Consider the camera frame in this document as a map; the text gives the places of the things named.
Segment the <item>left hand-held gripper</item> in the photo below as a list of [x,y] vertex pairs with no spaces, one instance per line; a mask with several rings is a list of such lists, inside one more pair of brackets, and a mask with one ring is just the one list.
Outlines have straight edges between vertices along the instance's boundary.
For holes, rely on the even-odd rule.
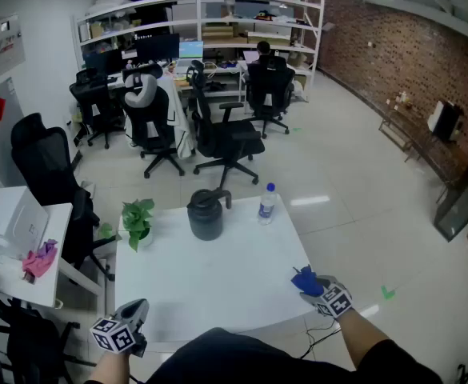
[[137,299],[117,308],[117,318],[100,318],[90,328],[95,344],[113,354],[132,354],[141,358],[147,341],[142,334],[144,321],[140,319],[146,319],[149,308],[145,298]]

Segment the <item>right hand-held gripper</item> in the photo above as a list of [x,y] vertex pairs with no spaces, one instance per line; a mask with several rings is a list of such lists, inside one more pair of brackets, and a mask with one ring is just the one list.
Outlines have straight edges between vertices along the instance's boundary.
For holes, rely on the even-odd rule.
[[339,318],[342,314],[353,308],[350,292],[335,277],[316,277],[316,283],[322,288],[320,295],[313,296],[301,292],[300,296],[321,315]]

